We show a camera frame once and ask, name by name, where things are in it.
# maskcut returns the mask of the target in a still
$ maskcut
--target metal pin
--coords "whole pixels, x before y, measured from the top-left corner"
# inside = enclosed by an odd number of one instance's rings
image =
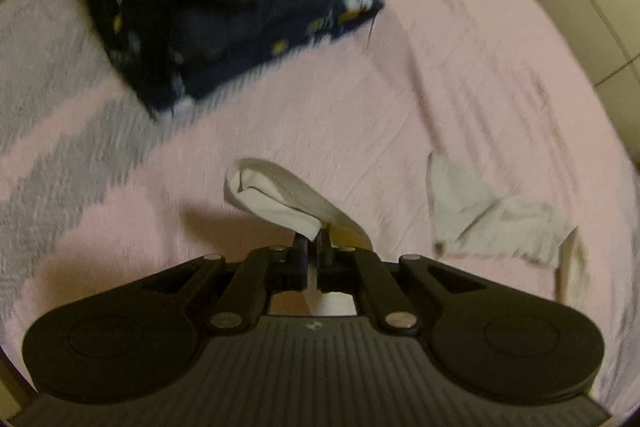
[[[392,312],[385,317],[385,322],[392,328],[408,330],[418,323],[418,317],[409,312]]]
[[[233,312],[220,312],[211,317],[211,324],[220,330],[231,330],[242,324],[242,317]]]

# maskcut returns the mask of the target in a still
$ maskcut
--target ribbed gray panel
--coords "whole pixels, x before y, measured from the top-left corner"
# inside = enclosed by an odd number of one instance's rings
[[[416,340],[384,335],[366,317],[263,317],[249,333],[211,340],[198,363],[158,393],[116,405],[42,396],[13,422],[15,427],[596,427],[606,419],[587,397],[527,408],[475,396],[443,377]]]

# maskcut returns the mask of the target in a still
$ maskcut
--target bed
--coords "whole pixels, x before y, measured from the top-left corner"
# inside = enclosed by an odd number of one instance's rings
[[[638,176],[566,43],[534,0],[385,1],[353,36],[162,121],[114,74],[83,0],[0,6],[0,334],[20,372],[26,330],[56,306],[290,241],[225,203],[237,158],[299,176],[385,260],[433,255],[437,151],[578,227],[588,291],[566,303],[606,341],[591,395],[619,417],[640,403]],[[450,262],[556,297],[556,274],[521,259]]]

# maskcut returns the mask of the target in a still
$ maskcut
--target silver bolt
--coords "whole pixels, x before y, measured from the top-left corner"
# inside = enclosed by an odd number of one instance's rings
[[[385,322],[392,328],[408,330],[418,323],[418,318],[409,312],[392,312],[385,317]]]
[[[233,312],[220,312],[211,317],[211,324],[220,330],[231,330],[242,324],[242,317]]]

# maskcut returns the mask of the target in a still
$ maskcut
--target screw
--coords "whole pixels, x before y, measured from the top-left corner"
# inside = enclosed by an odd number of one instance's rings
[[[211,317],[211,324],[220,330],[232,330],[242,324],[242,317],[233,312],[220,312]]]
[[[385,317],[385,322],[397,330],[408,330],[418,323],[418,318],[409,312],[392,312]]]

